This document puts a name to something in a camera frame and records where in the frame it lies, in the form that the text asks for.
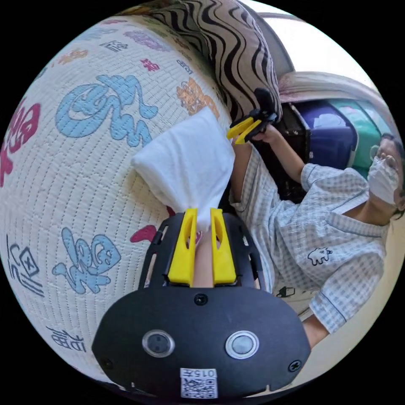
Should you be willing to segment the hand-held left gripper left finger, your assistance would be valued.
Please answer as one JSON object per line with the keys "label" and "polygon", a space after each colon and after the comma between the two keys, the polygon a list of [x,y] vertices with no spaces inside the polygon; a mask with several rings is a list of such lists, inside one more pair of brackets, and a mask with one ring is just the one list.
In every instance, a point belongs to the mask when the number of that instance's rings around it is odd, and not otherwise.
{"label": "hand-held left gripper left finger", "polygon": [[196,232],[197,209],[189,208],[182,215],[178,238],[167,274],[168,280],[172,284],[187,287],[193,285]]}

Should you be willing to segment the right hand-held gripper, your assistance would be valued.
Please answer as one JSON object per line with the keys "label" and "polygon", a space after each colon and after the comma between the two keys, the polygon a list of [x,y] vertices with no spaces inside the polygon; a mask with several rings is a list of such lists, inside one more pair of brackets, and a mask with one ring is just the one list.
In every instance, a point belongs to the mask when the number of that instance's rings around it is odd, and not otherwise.
{"label": "right hand-held gripper", "polygon": [[265,129],[268,124],[273,124],[276,119],[277,114],[274,112],[254,109],[240,122],[234,122],[229,127],[227,139],[235,139],[235,145],[245,144]]}

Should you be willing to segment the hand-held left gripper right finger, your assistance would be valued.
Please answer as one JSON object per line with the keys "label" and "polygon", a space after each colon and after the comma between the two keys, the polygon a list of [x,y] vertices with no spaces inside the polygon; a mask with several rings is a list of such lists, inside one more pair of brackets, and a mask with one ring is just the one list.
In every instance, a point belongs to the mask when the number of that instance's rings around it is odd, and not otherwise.
{"label": "hand-held left gripper right finger", "polygon": [[211,208],[210,215],[213,284],[232,285],[237,276],[224,215],[218,208]]}

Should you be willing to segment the person's right hand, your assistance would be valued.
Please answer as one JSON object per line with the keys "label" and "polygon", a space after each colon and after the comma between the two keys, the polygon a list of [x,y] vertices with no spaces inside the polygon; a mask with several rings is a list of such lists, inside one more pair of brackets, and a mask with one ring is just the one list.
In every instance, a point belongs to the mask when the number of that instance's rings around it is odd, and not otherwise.
{"label": "person's right hand", "polygon": [[255,135],[252,140],[256,142],[264,142],[267,144],[274,144],[282,139],[282,134],[271,124],[268,124],[265,129]]}

